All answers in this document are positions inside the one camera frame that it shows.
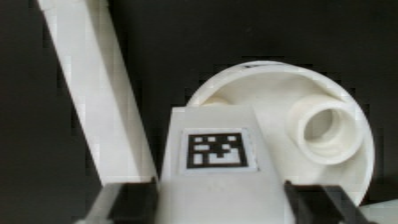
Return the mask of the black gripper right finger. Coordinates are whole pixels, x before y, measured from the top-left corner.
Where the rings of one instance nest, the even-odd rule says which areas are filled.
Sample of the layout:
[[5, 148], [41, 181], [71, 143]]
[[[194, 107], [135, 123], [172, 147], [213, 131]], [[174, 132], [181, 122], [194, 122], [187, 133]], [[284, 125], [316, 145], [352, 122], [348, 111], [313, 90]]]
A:
[[375, 224], [338, 185], [297, 185], [286, 181], [284, 193], [295, 224]]

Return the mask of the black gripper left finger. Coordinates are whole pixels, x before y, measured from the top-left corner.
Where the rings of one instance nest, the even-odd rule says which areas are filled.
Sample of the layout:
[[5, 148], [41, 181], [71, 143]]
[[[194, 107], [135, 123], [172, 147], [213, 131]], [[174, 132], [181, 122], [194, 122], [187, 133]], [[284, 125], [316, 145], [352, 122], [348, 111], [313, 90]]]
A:
[[87, 216], [77, 224], [155, 224], [156, 179], [103, 186]]

